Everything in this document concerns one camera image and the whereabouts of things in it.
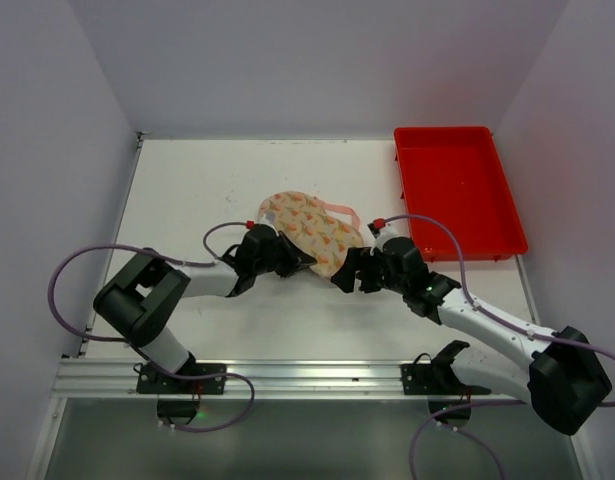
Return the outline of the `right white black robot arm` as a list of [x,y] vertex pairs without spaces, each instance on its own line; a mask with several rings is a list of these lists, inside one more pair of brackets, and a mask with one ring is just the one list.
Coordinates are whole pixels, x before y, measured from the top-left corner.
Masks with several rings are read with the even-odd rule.
[[554,430],[573,435],[611,393],[612,385],[580,331],[536,326],[473,297],[464,284],[429,269],[413,241],[382,237],[351,248],[331,281],[345,293],[388,290],[408,309],[486,345],[454,340],[414,379],[442,394],[486,389],[530,405]]

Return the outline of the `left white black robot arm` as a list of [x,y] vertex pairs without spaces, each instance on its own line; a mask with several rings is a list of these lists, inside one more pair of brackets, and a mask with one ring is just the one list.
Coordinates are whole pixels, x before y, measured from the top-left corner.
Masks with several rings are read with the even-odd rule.
[[182,379],[194,375],[196,363],[168,328],[182,299],[237,297],[251,289],[260,275],[287,278],[315,264],[316,259],[284,233],[254,223],[240,243],[208,264],[185,264],[167,260],[152,249],[139,250],[99,291],[93,308],[155,369]]

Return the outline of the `floral mesh laundry bag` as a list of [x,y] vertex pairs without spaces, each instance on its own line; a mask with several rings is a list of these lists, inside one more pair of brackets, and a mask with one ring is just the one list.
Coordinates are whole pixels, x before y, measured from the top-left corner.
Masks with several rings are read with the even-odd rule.
[[266,198],[258,216],[267,211],[275,214],[277,231],[317,260],[310,269],[322,278],[330,279],[342,267],[349,248],[365,245],[360,218],[350,207],[303,192],[284,191]]

